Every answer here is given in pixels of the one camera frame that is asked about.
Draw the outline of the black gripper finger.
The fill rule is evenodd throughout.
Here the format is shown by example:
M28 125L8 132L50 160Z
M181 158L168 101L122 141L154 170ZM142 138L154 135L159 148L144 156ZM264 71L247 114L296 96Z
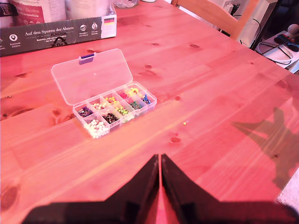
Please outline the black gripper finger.
M162 184L180 224L217 224L219 201L193 182L166 154L162 155Z
M104 201L104 224L143 224L159 189L158 155Z

